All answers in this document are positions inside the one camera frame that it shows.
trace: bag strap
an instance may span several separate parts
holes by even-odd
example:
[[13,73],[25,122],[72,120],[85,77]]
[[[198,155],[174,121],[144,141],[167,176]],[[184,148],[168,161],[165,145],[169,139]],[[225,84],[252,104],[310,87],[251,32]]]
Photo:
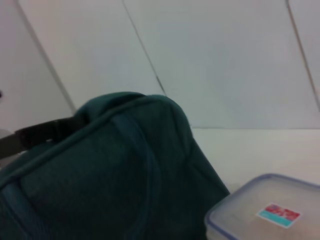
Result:
[[82,116],[41,123],[0,139],[0,160],[48,141],[61,141],[86,126]]

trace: white surface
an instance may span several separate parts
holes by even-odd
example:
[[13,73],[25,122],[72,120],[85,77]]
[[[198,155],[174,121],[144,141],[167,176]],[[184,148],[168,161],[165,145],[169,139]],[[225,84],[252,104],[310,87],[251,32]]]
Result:
[[285,0],[124,1],[194,127],[320,127]]
[[320,129],[193,129],[200,148],[233,192],[278,173],[320,185]]
[[0,2],[0,128],[15,131],[72,112],[12,0]]
[[78,108],[99,95],[163,94],[120,0],[20,0]]
[[320,1],[290,0],[289,4],[313,82],[320,97]]

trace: strap buckle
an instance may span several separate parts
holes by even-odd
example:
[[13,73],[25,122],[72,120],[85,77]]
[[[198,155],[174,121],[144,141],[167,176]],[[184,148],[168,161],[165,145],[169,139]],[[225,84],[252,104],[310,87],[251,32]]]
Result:
[[73,133],[70,127],[74,118],[65,118],[41,123],[18,130],[15,134],[20,139],[21,144],[30,150],[34,146],[48,141],[60,141]]

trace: white wall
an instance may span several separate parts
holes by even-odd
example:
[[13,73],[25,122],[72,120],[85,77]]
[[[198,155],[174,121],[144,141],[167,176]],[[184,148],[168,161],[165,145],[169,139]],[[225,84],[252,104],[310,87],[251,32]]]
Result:
[[113,92],[163,94],[121,1],[19,2],[77,108]]
[[313,82],[320,97],[320,1],[289,0]]
[[285,0],[124,2],[165,92],[194,127],[320,127]]
[[0,1],[0,90],[0,129],[12,132],[72,114],[12,0]]

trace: white table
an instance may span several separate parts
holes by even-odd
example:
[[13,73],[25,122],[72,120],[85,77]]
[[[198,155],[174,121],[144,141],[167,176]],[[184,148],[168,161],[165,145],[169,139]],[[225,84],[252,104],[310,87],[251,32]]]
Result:
[[267,173],[320,184],[320,129],[192,131],[231,192]]

